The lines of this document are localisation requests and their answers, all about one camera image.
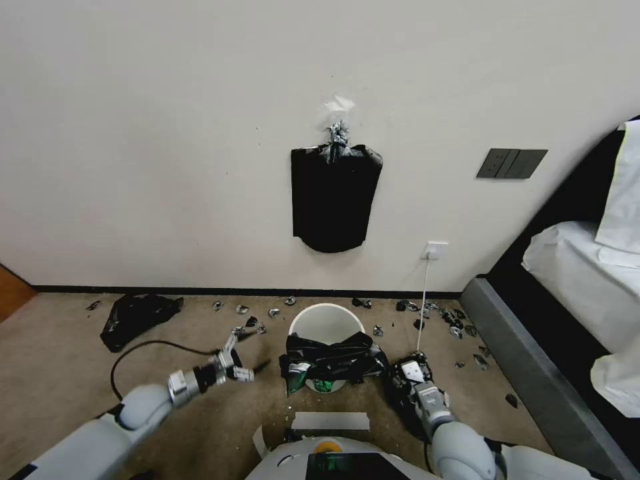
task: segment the black cable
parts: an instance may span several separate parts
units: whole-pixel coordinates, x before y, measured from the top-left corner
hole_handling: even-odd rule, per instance
[[[191,353],[197,353],[198,355],[213,355],[217,351],[217,349],[210,350],[210,351],[196,350],[189,347],[185,347],[184,345],[180,345],[178,343],[170,342],[168,340],[148,340],[142,343],[138,343],[138,345],[131,347],[129,350],[126,350],[124,353],[122,353],[118,357],[118,359],[113,363],[113,366],[111,367],[111,373],[109,374],[109,380],[111,381],[111,390],[113,390],[113,393],[115,394],[115,396],[118,397],[118,400],[122,400],[122,395],[120,395],[118,388],[115,386],[115,368],[118,366],[118,363],[120,363],[120,361],[124,357],[126,357],[128,354],[130,354],[132,351],[137,350],[140,347],[144,347],[145,345],[151,345],[152,343],[161,343],[162,345],[168,345],[170,347],[174,347],[180,350],[188,351]]]

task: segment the white tape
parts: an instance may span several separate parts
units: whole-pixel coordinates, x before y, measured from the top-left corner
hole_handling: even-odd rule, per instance
[[[296,412],[294,430],[369,430],[365,412]]]
[[[260,458],[266,457],[270,450],[267,448],[267,444],[265,444],[265,438],[262,435],[262,425],[258,427],[258,430],[253,434],[253,446],[256,450],[258,450],[258,455]]]

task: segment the black plastic bag hanging on wall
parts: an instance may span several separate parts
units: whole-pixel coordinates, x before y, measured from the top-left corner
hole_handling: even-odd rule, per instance
[[[342,119],[328,128],[328,143],[291,150],[293,236],[316,251],[336,253],[362,245],[367,236],[382,157],[365,145],[348,147]]]

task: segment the black garbage bag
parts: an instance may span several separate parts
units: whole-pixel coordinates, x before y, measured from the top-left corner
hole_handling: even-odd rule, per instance
[[[385,353],[362,332],[332,345],[293,333],[287,337],[287,353],[279,360],[288,395],[300,390],[306,380],[319,381],[314,382],[318,390],[324,385],[330,391],[335,380],[360,383],[364,377],[383,374],[389,366]]]
[[[291,151],[293,236],[324,253],[364,242],[382,157],[334,142]]]
[[[183,304],[182,297],[172,300],[153,294],[125,295],[114,302],[100,338],[109,350],[119,352],[138,335],[168,321]]]

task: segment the plastic bag on bucket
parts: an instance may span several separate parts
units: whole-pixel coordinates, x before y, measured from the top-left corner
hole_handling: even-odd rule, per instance
[[[316,390],[329,392],[335,380],[358,383],[364,377],[386,372],[389,366],[385,353],[362,332],[332,345],[293,333],[287,337],[286,348],[287,353],[279,360],[287,395],[300,390],[306,380],[312,380]]]

